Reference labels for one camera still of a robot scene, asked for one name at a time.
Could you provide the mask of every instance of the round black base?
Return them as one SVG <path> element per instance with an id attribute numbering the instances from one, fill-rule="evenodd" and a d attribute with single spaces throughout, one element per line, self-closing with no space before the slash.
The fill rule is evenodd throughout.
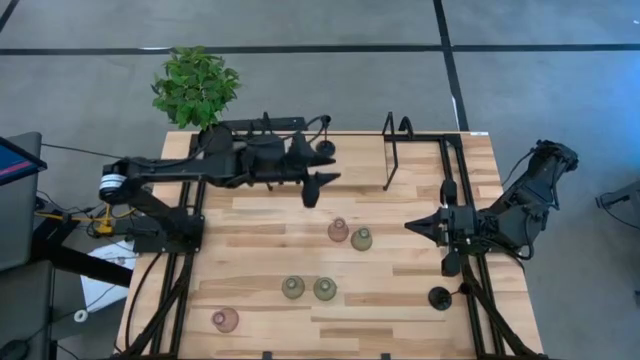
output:
<path id="1" fill-rule="evenodd" d="M 336 153 L 336 146 L 329 140 L 322 140 L 316 144 L 316 151 L 324 156 L 332 157 Z"/>
<path id="2" fill-rule="evenodd" d="M 451 307 L 451 293 L 441 286 L 436 286 L 429 291 L 429 304 L 436 310 L 447 310 Z"/>

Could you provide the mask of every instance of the black metal frame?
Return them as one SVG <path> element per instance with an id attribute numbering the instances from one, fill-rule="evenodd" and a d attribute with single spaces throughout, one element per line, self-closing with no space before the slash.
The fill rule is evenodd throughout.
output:
<path id="1" fill-rule="evenodd" d="M 399 131 L 403 131 L 402 134 L 397 134 L 395 131 L 395 124 L 393 121 L 393 113 L 389 112 L 387 114 L 387 118 L 384 123 L 384 127 L 382 130 L 382 137 L 385 143 L 390 142 L 392 145 L 393 151 L 393 161 L 394 167 L 390 175 L 388 175 L 387 182 L 384 185 L 383 189 L 386 191 L 390 186 L 395 175 L 396 170 L 398 169 L 398 150 L 397 150 L 397 142 L 438 142 L 440 146 L 440 155 L 442 158 L 443 171 L 445 179 L 453 180 L 453 171 L 451 167 L 451 159 L 449 156 L 448 147 L 452 146 L 456 153 L 456 160 L 458 162 L 460 179 L 462 182 L 462 188 L 465 195 L 465 201 L 467 205 L 474 206 L 473 202 L 473 194 L 471 191 L 471 184 L 469 181 L 469 174 L 467 172 L 467 166 L 464 159 L 464 149 L 462 145 L 462 140 L 460 134 L 415 134 L 413 131 L 413 126 L 408 117 L 404 117 L 401 121 Z M 189 145 L 189 154 L 192 154 L 197 147 L 197 135 L 193 135 L 191 138 L 191 142 Z M 195 203 L 193 205 L 193 211 L 195 215 L 202 213 L 202 206 L 204 204 L 204 196 L 205 196 L 206 184 L 204 182 L 198 182 L 198 187 L 196 190 Z M 180 199 L 179 206 L 187 207 L 187 202 L 189 198 L 189 191 L 191 190 L 191 183 L 183 183 L 180 191 Z M 193 269 L 194 262 L 194 252 L 190 252 L 185 254 L 184 265 L 182 269 L 182 273 L 186 275 L 186 278 L 182 279 L 180 284 L 173 284 L 173 279 L 175 275 L 175 266 L 178 258 L 178 254 L 172 253 L 168 254 L 167 258 L 167 266 L 165 268 L 164 280 L 161 288 L 161 296 L 159 301 L 159 308 L 156 315 L 160 314 L 159 321 L 160 323 L 156 327 L 155 331 L 152 334 L 146 334 L 146 342 L 151 341 L 150 353 L 149 355 L 127 355 L 128 359 L 145 359 L 145 358 L 167 358 L 167 359 L 177 359 L 178 352 L 180 350 L 180 340 L 182 337 L 182 329 L 184 325 L 185 315 L 186 315 L 186 303 L 189 294 L 189 281 L 191 278 L 191 271 Z M 480 275 L 480 282 L 482 283 L 483 290 L 487 295 L 487 298 L 490 300 L 491 304 L 494 304 L 493 291 L 491 288 L 491 279 L 489 277 L 489 271 L 486 263 L 486 259 L 484 256 L 479 256 L 478 258 L 478 270 Z M 470 266 L 469 257 L 467 255 L 461 256 L 461 265 L 462 266 Z M 468 281 L 467 276 L 463 272 L 463 279 L 465 282 Z M 491 325 L 491 334 L 493 339 L 493 346 L 495 350 L 495 355 L 488 354 L 485 349 L 482 328 L 480 326 L 480 317 L 478 313 L 478 306 L 475 297 L 473 294 L 467 294 L 467 308 L 469 310 L 469 321 L 471 323 L 471 331 L 473 336 L 473 343 L 476 351 L 476 357 L 478 359 L 483 358 L 483 356 L 503 356 L 505 355 L 504 351 L 504 343 L 502 340 L 502 336 L 498 331 L 497 327 L 493 322 Z M 164 317 L 168 310 L 172 307 L 173 302 L 177 299 L 177 310 L 175 313 L 175 319 L 173 323 L 173 330 L 171 335 L 171 343 L 168 353 L 159 353 L 160 345 L 162 342 L 162 333 L 164 328 Z M 381 359 L 391 359 L 391 355 L 389 353 L 380 354 Z M 270 351 L 263 352 L 263 359 L 273 359 L 273 353 Z"/>
<path id="2" fill-rule="evenodd" d="M 415 134 L 411 120 L 408 117 L 403 117 L 400 122 L 399 131 L 404 131 L 404 134 L 396 134 L 394 129 L 393 113 L 387 114 L 387 119 L 382 129 L 382 136 L 385 142 L 390 142 L 393 149 L 393 170 L 387 178 L 387 183 L 383 187 L 383 190 L 387 190 L 393 181 L 393 176 L 398 169 L 398 153 L 397 142 L 438 142 L 440 146 L 440 156 L 442 158 L 442 166 L 444 170 L 444 176 L 446 180 L 453 180 L 453 171 L 451 170 L 451 160 L 449 157 L 448 146 L 451 145 L 455 149 L 456 160 L 458 162 L 460 180 L 462 183 L 462 190 L 464 192 L 464 198 L 467 205 L 472 206 L 475 209 L 475 203 L 473 201 L 473 193 L 471 191 L 471 182 L 469 180 L 469 173 L 467 172 L 467 164 L 464 158 L 464 149 L 462 145 L 462 139 L 460 134 Z M 482 256 L 476 257 L 478 260 L 478 272 L 480 275 L 480 282 L 487 297 L 491 303 L 494 304 L 493 288 L 491 286 L 491 278 L 489 277 L 489 268 L 487 260 Z M 461 265 L 469 264 L 469 256 L 462 255 L 460 259 Z M 463 279 L 468 281 L 467 276 L 463 273 Z M 486 349 L 484 346 L 484 340 L 482 335 L 482 328 L 480 326 L 480 317 L 478 314 L 478 306 L 476 300 L 472 294 L 467 295 L 467 308 L 469 310 L 469 321 L 471 322 L 471 331 L 473 335 L 473 343 L 476 350 L 476 356 L 478 358 L 486 355 Z M 498 331 L 498 328 L 493 322 L 491 325 L 491 335 L 493 340 L 493 347 L 496 355 L 504 355 L 504 342 L 502 336 Z"/>

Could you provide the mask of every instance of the black stand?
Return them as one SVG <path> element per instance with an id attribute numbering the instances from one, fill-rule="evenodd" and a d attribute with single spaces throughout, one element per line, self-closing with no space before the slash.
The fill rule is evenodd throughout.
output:
<path id="1" fill-rule="evenodd" d="M 51 261 L 56 269 L 124 287 L 129 287 L 133 274 L 133 271 L 112 262 L 46 242 L 34 242 L 32 256 L 34 261 Z"/>
<path id="2" fill-rule="evenodd" d="M 444 311 L 451 307 L 452 297 L 449 290 L 436 286 L 431 291 L 429 291 L 429 304 L 433 306 L 434 309 Z"/>

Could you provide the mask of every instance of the white paper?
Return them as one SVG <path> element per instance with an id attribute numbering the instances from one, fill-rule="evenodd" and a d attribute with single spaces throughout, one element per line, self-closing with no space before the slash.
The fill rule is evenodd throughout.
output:
<path id="1" fill-rule="evenodd" d="M 88 255 L 100 259 L 105 259 L 106 261 L 133 270 L 133 267 L 136 265 L 136 259 L 129 259 L 135 256 L 135 253 L 132 251 L 132 249 L 133 243 L 120 241 L 119 243 L 117 243 L 117 245 L 111 244 L 95 249 Z M 109 290 L 109 288 L 111 288 L 113 284 L 91 279 L 86 276 L 81 276 L 80 278 L 82 280 L 84 302 L 85 306 L 87 306 L 88 312 L 100 310 L 103 307 L 113 304 L 120 299 L 124 299 L 129 293 L 129 289 L 126 287 L 115 286 L 113 289 Z"/>

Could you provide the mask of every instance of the table leg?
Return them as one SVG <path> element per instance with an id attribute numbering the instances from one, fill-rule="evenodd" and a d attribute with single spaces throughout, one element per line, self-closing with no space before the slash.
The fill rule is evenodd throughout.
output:
<path id="1" fill-rule="evenodd" d="M 51 261 L 56 269 L 124 287 L 129 287 L 131 282 L 132 270 L 109 261 L 64 246 L 44 245 L 38 250 L 40 250 L 37 251 L 40 256 L 37 257 Z"/>

